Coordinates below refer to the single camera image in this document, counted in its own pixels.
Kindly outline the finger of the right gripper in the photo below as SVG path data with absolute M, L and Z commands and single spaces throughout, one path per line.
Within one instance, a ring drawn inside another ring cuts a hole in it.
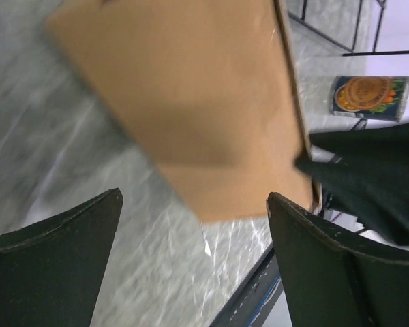
M 409 123 L 313 133 L 309 139 L 340 161 L 302 155 L 295 166 L 364 226 L 396 245 L 409 245 Z

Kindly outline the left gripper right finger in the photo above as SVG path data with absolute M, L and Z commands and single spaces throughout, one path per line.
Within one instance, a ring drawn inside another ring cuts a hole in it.
M 409 251 L 313 215 L 278 193 L 269 225 L 293 326 L 409 326 Z

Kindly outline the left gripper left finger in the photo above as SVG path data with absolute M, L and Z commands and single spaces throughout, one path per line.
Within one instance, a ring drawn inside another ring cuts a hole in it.
M 109 189 L 0 235 L 0 326 L 89 326 L 122 206 Z

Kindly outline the brown cardboard express box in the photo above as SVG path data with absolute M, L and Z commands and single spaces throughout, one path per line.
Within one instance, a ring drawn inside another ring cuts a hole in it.
M 47 31 L 203 223 L 319 187 L 281 1 L 65 1 Z

